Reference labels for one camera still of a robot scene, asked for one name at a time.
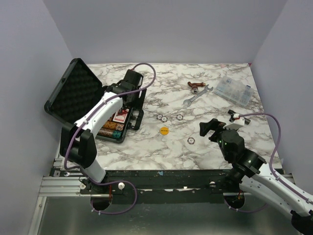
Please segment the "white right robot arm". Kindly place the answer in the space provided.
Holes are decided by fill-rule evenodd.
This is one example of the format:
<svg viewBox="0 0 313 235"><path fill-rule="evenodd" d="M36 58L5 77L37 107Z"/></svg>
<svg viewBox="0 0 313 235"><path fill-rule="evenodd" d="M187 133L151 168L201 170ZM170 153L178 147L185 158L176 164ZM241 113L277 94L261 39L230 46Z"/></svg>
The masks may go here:
<svg viewBox="0 0 313 235"><path fill-rule="evenodd" d="M303 235L313 233L313 196L287 180L257 153L245 147L238 134L240 124L227 125L217 119L200 123L200 135L209 131L209 140L218 144L224 159L232 165L225 187L249 192L291 218L292 226Z"/></svg>

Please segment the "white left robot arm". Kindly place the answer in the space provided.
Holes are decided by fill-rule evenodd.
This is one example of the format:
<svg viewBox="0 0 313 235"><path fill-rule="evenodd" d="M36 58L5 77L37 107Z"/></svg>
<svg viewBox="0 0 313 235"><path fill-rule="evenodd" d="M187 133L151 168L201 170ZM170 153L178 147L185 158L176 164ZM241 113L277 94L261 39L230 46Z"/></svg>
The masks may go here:
<svg viewBox="0 0 313 235"><path fill-rule="evenodd" d="M104 193L109 186L105 179L106 171L96 160L97 148L95 137L109 118L124 106L141 104L147 88L143 87L143 75L134 69L127 70L124 78L118 83L107 86L102 97L90 111L73 125L64 125L61 131L60 155L64 157L64 168L69 169L67 162L76 164L82 173L92 181L91 187L97 193Z"/></svg>

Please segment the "yellow big blind button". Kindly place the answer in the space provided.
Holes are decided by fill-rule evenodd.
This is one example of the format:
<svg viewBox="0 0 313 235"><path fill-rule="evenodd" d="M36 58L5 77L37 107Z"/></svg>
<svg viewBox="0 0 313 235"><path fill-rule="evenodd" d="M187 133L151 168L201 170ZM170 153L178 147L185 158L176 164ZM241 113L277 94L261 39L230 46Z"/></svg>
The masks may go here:
<svg viewBox="0 0 313 235"><path fill-rule="evenodd" d="M166 136L166 135L169 134L169 128L168 127L161 127L159 132L160 132L161 135Z"/></svg>

